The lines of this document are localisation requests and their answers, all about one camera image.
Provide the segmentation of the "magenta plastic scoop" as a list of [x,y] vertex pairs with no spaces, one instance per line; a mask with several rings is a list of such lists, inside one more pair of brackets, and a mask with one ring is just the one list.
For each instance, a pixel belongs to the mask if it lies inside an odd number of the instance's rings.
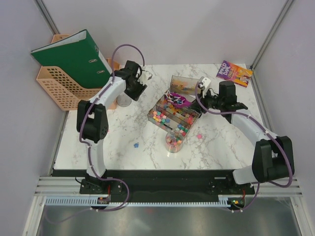
[[175,92],[167,91],[164,94],[165,99],[176,108],[190,107],[193,103],[188,101],[184,96]]

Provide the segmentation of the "clear bin translucent star candies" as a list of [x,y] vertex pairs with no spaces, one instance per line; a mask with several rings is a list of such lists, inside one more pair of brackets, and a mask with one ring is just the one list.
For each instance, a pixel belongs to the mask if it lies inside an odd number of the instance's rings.
[[156,103],[156,110],[177,123],[187,123],[189,125],[192,125],[200,117],[200,114],[196,111],[186,107],[177,108],[165,99],[160,99]]

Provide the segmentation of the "clear bin lollipops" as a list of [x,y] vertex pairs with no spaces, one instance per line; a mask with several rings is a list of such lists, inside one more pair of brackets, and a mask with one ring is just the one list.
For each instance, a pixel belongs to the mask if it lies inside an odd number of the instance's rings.
[[167,90],[164,93],[165,99],[174,104],[174,105],[184,105],[184,103],[187,101],[184,96],[179,95],[178,93],[171,92],[170,90]]

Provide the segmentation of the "clear bin opaque star candies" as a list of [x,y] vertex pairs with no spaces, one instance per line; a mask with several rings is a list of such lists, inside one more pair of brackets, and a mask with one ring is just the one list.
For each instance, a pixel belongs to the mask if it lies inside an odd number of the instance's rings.
[[179,120],[179,122],[177,122],[176,120],[168,117],[165,113],[157,111],[155,108],[151,109],[148,112],[147,118],[148,121],[158,126],[159,128],[167,132],[179,132],[183,137],[188,134],[191,128],[191,125],[184,122],[183,120]]

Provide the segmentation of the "clear bin popsicle candies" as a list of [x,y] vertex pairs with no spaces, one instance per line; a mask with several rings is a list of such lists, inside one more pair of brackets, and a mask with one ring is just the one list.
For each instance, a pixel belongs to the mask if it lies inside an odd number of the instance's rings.
[[176,93],[195,95],[195,86],[199,80],[173,75],[170,82],[170,90]]

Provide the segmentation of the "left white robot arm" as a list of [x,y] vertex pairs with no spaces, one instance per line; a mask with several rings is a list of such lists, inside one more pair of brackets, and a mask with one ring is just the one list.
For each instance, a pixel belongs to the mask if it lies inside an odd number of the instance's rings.
[[108,181],[102,178],[106,172],[103,140],[109,129],[107,110],[122,93],[137,101],[151,78],[151,72],[128,60],[124,68],[111,74],[108,82],[95,96],[78,103],[76,129],[79,132],[79,142],[87,148],[87,175],[94,178],[91,188],[96,193],[104,193],[108,188]]

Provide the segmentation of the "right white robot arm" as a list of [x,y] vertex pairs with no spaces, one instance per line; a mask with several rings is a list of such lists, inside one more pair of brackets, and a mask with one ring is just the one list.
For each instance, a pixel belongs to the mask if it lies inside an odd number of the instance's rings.
[[233,177],[225,181],[227,191],[238,193],[247,183],[291,186],[295,172],[291,139],[278,136],[257,121],[247,106],[237,101],[236,88],[231,81],[220,82],[218,94],[211,94],[210,90],[211,80],[200,78],[194,91],[197,107],[204,113],[224,117],[254,146],[252,164],[233,171]]

